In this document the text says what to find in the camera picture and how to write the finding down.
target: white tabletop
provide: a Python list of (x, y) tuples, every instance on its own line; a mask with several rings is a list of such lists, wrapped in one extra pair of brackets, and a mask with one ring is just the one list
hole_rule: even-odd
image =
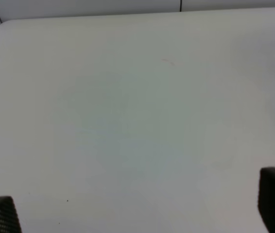
[(264, 233), (275, 8), (0, 26), (0, 195), (25, 233)]

